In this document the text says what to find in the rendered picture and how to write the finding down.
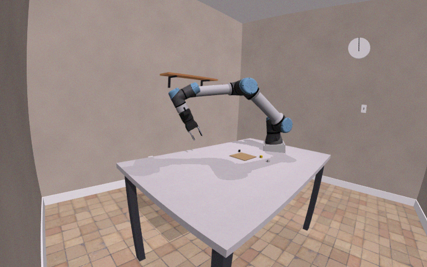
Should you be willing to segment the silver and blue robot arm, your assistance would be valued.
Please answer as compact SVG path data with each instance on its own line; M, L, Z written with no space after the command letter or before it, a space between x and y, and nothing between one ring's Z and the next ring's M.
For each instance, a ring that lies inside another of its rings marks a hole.
M175 108L183 105L190 97L213 96L213 95L244 95L252 100L259 109L267 116L267 136L265 144L278 145L282 143L282 133L288 133L292 129L292 120L279 113L276 108L260 93L257 82L253 78L243 78L241 81L228 83L227 85L198 86L196 82L179 89L176 88L169 93Z

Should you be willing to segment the brown square mat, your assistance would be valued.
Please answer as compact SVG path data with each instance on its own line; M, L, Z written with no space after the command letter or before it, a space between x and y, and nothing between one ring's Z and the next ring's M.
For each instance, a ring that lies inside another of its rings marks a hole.
M240 160L244 160L244 161L249 160L249 159L256 158L256 156L252 156L252 155L249 155L249 154L245 154L245 153L243 153L243 152L238 153L238 154L229 155L229 156L234 157L234 158L237 158L237 159L240 159Z

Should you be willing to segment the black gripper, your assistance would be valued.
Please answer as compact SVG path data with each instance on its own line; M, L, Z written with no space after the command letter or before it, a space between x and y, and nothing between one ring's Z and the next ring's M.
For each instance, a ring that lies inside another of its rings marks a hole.
M182 122L185 124L187 131L191 134L193 140L195 140L195 138L193 137L191 130L193 130L196 127L198 128L201 136L203 136L203 134L199 129L199 126L197 125L196 121L193 119L193 115L186 103L181 105L180 107L177 107L176 110L179 113Z

